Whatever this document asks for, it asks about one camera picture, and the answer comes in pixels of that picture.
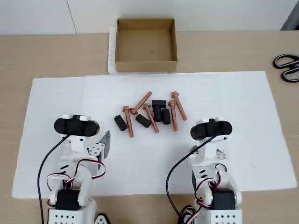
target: copper screw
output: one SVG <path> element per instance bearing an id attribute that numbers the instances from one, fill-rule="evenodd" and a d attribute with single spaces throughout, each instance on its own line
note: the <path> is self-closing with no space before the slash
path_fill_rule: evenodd
<path id="1" fill-rule="evenodd" d="M 139 108 L 145 103 L 145 101 L 151 96 L 152 92 L 149 91 L 143 98 L 140 100 L 140 102 L 134 107 L 130 109 L 130 113 L 132 115 L 137 115 Z"/>
<path id="2" fill-rule="evenodd" d="M 169 101 L 168 106 L 170 106 L 171 109 L 171 117 L 172 117 L 172 124 L 173 124 L 173 130 L 175 132 L 178 131 L 178 123 L 177 123 L 177 116 L 176 116 L 176 102 L 174 100 Z"/>
<path id="3" fill-rule="evenodd" d="M 187 116 L 185 114 L 185 111 L 184 111 L 184 109 L 182 107 L 181 102 L 178 99 L 178 95 L 179 94 L 176 91 L 174 91 L 174 92 L 171 93 L 171 98 L 174 98 L 174 100 L 176 101 L 176 103 L 178 105 L 178 109 L 179 109 L 179 111 L 180 111 L 180 113 L 181 113 L 181 115 L 183 117 L 183 120 L 187 120 Z"/>
<path id="4" fill-rule="evenodd" d="M 129 113 L 130 108 L 128 106 L 124 106 L 122 111 L 125 112 L 126 115 L 126 120 L 127 120 L 127 125 L 129 128 L 129 134 L 130 134 L 130 138 L 134 137 L 134 133 L 133 133 L 133 128 L 132 128 L 132 122 L 131 122 L 131 117 L 130 117 L 130 113 Z"/>
<path id="5" fill-rule="evenodd" d="M 154 130 L 156 133 L 159 133 L 159 129 L 157 127 L 157 124 L 155 123 L 155 120 L 153 118 L 153 115 L 151 114 L 151 111 L 150 111 L 150 105 L 149 104 L 143 104 L 143 109 L 146 111 L 146 113 L 148 114 L 148 117 L 154 127 Z"/>

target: scissors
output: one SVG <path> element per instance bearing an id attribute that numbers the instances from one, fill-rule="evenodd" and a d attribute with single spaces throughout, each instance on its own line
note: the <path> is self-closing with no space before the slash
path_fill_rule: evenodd
<path id="1" fill-rule="evenodd" d="M 284 63 L 284 64 L 278 64 L 278 61 L 282 58 L 287 58 L 291 60 L 290 62 Z M 297 75 L 297 78 L 291 78 L 290 74 L 296 73 L 299 71 L 299 56 L 294 54 L 283 54 L 277 56 L 273 61 L 273 67 L 276 69 L 285 69 L 289 68 L 288 70 L 284 71 L 281 74 L 281 78 L 288 82 L 288 83 L 297 83 L 299 82 L 299 73 Z"/>

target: gray object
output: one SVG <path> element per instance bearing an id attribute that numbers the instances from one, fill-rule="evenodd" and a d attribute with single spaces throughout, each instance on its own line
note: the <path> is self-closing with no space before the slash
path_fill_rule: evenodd
<path id="1" fill-rule="evenodd" d="M 299 2 L 295 5 L 281 30 L 299 30 Z"/>
<path id="2" fill-rule="evenodd" d="M 110 139 L 111 139 L 110 131 L 106 131 L 103 138 L 101 138 L 101 140 L 99 141 L 99 143 L 105 144 L 104 158 L 108 157 L 108 153 L 109 153 L 109 150 L 110 150 Z"/>

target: open cardboard box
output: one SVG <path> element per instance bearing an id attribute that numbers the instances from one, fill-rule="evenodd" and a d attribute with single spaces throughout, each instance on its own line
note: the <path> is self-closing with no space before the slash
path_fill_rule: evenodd
<path id="1" fill-rule="evenodd" d="M 174 19 L 118 19 L 118 72 L 172 72 L 177 63 Z"/>

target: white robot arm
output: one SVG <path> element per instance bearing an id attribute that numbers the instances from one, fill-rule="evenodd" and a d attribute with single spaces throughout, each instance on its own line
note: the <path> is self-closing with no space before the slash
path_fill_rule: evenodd
<path id="1" fill-rule="evenodd" d="M 54 124 L 55 130 L 63 137 L 71 134 L 64 144 L 58 172 L 47 177 L 51 190 L 48 205 L 48 224 L 109 223 L 105 214 L 95 220 L 96 202 L 90 198 L 92 180 L 105 173 L 102 161 L 110 149 L 110 132 L 107 131 L 100 141 L 86 146 L 86 139 L 99 132 L 99 125 L 86 116 L 63 115 Z"/>
<path id="2" fill-rule="evenodd" d="M 204 120 L 191 129 L 200 144 L 215 138 L 188 158 L 195 200 L 193 208 L 186 208 L 185 224 L 242 224 L 242 195 L 222 149 L 231 132 L 231 124 L 222 119 Z"/>

